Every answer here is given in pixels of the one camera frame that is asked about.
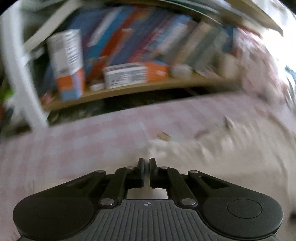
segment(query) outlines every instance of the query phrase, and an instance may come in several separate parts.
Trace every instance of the gray ribbed base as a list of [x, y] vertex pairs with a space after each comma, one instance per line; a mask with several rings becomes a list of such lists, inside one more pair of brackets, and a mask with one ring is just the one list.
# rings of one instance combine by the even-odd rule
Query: gray ribbed base
[[[231, 241], [210, 230], [194, 210], [173, 200], [123, 200], [119, 207], [101, 210], [84, 231], [65, 241]], [[274, 236], [263, 241], [277, 241]]]

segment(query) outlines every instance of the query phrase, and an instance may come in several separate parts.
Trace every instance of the colorful book spine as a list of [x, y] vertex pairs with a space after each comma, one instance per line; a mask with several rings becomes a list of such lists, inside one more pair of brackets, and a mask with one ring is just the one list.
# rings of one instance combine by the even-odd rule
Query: colorful book spine
[[90, 74], [87, 77], [88, 81], [93, 79], [101, 79], [103, 77], [103, 68], [106, 66], [112, 53], [118, 48], [118, 46], [126, 40], [127, 36], [131, 34], [129, 27], [141, 11], [141, 8], [135, 7], [134, 11], [125, 19], [120, 28], [114, 32], [109, 42], [104, 47], [100, 57], [94, 64]]
[[102, 20], [104, 19], [104, 17], [106, 16], [106, 14], [108, 12], [110, 12], [110, 9], [106, 8], [106, 9], [104, 9], [104, 14], [102, 14], [99, 17], [89, 16], [89, 18], [92, 18], [93, 24], [88, 28], [86, 34], [84, 34], [83, 38], [82, 38], [82, 48], [83, 48], [83, 55], [84, 56], [86, 56], [87, 51], [89, 50], [88, 43], [91, 39], [93, 32], [96, 30], [96, 28], [99, 26], [99, 24], [102, 22]]
[[172, 25], [176, 23], [177, 19], [179, 18], [179, 14], [175, 14], [167, 24], [160, 30], [158, 35], [156, 36], [155, 40], [148, 46], [149, 53], [143, 57], [142, 61], [149, 59], [152, 53], [157, 49], [157, 47], [163, 43], [164, 39], [169, 35]]
[[93, 65], [113, 33], [117, 31], [133, 10], [134, 7], [132, 6], [114, 7], [95, 30], [88, 43], [89, 50], [85, 57], [86, 76], [91, 72]]
[[192, 18], [187, 15], [180, 15], [172, 24], [170, 34], [163, 40], [157, 48], [159, 54], [165, 54], [171, 46], [185, 34], [188, 22]]
[[141, 41], [143, 41], [143, 39], [145, 39], [146, 36], [155, 28], [155, 24], [163, 19], [162, 12], [163, 10], [158, 8], [154, 8], [151, 11], [150, 15], [148, 15], [142, 24], [135, 29], [135, 32], [118, 53], [117, 57], [114, 58], [111, 65], [124, 64], [128, 62], [128, 59], [136, 51]]
[[168, 17], [166, 20], [163, 21], [161, 26], [157, 29], [157, 33], [152, 37], [149, 43], [145, 46], [144, 53], [142, 54], [139, 61], [148, 61], [151, 59], [150, 57], [152, 56], [153, 51], [156, 49], [158, 44], [160, 44], [161, 35], [164, 34], [164, 32], [171, 25], [171, 23], [175, 18], [176, 18], [176, 14], [171, 13], [170, 17]]
[[149, 52], [143, 56], [142, 61], [154, 59], [157, 55], [166, 52], [180, 34], [180, 32], [177, 33], [178, 31], [176, 32], [176, 30], [184, 30], [184, 27], [186, 27], [184, 23], [187, 23], [190, 19], [191, 17], [187, 15], [176, 14], [154, 43], [148, 47]]
[[203, 49], [202, 53], [200, 54], [199, 58], [196, 62], [192, 65], [192, 68], [195, 71], [203, 70], [209, 64], [212, 63], [215, 55], [218, 52], [221, 52], [223, 44], [227, 41], [229, 35], [226, 33], [224, 29], [220, 29], [218, 35], [214, 38], [211, 43]]
[[197, 25], [198, 25], [197, 22], [193, 20], [189, 21], [187, 31], [184, 33], [182, 38], [176, 41], [174, 45], [167, 51], [166, 54], [157, 56], [156, 59], [168, 65], [172, 65], [174, 59], [178, 54], [178, 51], [180, 50], [180, 47], [183, 46], [188, 41], [190, 35], [192, 34], [192, 31], [197, 27]]
[[115, 65], [116, 59], [120, 58], [120, 55], [121, 55], [120, 53], [123, 51], [127, 43], [132, 39], [132, 36], [134, 35], [134, 33], [138, 31], [138, 29], [141, 27], [143, 22], [150, 16], [152, 10], [154, 10], [154, 8], [147, 8], [147, 7], [143, 7], [139, 10], [139, 12], [137, 13], [133, 21], [133, 24], [129, 27], [132, 32], [130, 37], [126, 40], [125, 43], [120, 45], [120, 48], [117, 48], [116, 51], [112, 54], [109, 61], [109, 65]]
[[164, 15], [164, 20], [162, 20], [160, 24], [142, 41], [138, 49], [128, 60], [129, 63], [139, 62], [141, 60], [142, 56], [146, 53], [148, 46], [152, 44], [152, 42], [155, 40], [155, 37], [158, 35], [160, 30], [166, 25], [168, 19], [172, 18], [173, 13], [164, 12]]
[[201, 41], [199, 41], [199, 44], [196, 46], [191, 55], [186, 59], [185, 63], [193, 67], [194, 63], [200, 58], [201, 53], [214, 41], [220, 31], [220, 27], [213, 26], [211, 31], [202, 37]]
[[212, 26], [205, 22], [200, 22], [197, 28], [189, 37], [187, 43], [181, 47], [175, 59], [176, 63], [184, 63], [202, 38], [212, 29]]

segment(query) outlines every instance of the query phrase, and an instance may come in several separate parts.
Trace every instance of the wooden shelf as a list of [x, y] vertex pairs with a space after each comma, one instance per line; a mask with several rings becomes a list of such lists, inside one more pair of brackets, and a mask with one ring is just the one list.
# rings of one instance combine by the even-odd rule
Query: wooden shelf
[[73, 106], [73, 105], [77, 105], [77, 104], [81, 104], [81, 103], [85, 103], [93, 100], [113, 97], [113, 96], [126, 95], [126, 94], [132, 94], [137, 92], [153, 91], [153, 90], [209, 86], [209, 85], [216, 85], [216, 84], [225, 83], [225, 82], [229, 82], [229, 81], [210, 80], [195, 73], [192, 79], [190, 80], [182, 80], [182, 79], [176, 79], [176, 78], [170, 77], [165, 81], [128, 85], [128, 86], [123, 86], [123, 87], [118, 87], [113, 89], [104, 89], [99, 91], [90, 91], [89, 89], [87, 89], [84, 95], [80, 99], [74, 100], [74, 101], [61, 101], [60, 98], [56, 96], [56, 98], [51, 103], [44, 104], [43, 109], [45, 111], [59, 110], [69, 106]]
[[[256, 20], [263, 27], [271, 28], [275, 31], [278, 31], [283, 36], [283, 29], [252, 0], [226, 0], [226, 2], [230, 3], [233, 8], [245, 13], [252, 19]], [[221, 14], [223, 15], [224, 19], [235, 19], [235, 17], [233, 16], [234, 14], [230, 13], [226, 9], [223, 10]]]

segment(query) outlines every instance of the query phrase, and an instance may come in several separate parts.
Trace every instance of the pink blanket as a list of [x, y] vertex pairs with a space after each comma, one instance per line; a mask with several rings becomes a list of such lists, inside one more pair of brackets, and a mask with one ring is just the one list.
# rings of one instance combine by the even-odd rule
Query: pink blanket
[[0, 241], [17, 240], [15, 205], [38, 181], [72, 179], [109, 165], [137, 163], [139, 150], [165, 132], [172, 140], [232, 119], [257, 116], [266, 105], [239, 93], [189, 98], [95, 116], [0, 144]]

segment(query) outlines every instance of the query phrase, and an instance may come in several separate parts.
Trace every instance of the black circular pad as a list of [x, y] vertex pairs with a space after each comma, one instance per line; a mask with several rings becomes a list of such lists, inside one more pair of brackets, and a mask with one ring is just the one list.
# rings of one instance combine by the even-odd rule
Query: black circular pad
[[262, 211], [260, 204], [250, 199], [233, 200], [228, 204], [227, 209], [238, 218], [255, 218]]
[[283, 210], [273, 198], [261, 193], [208, 198], [202, 216], [210, 227], [224, 236], [259, 239], [276, 233], [283, 220]]
[[85, 228], [94, 207], [85, 197], [34, 197], [20, 201], [13, 220], [21, 235], [34, 240], [61, 240]]

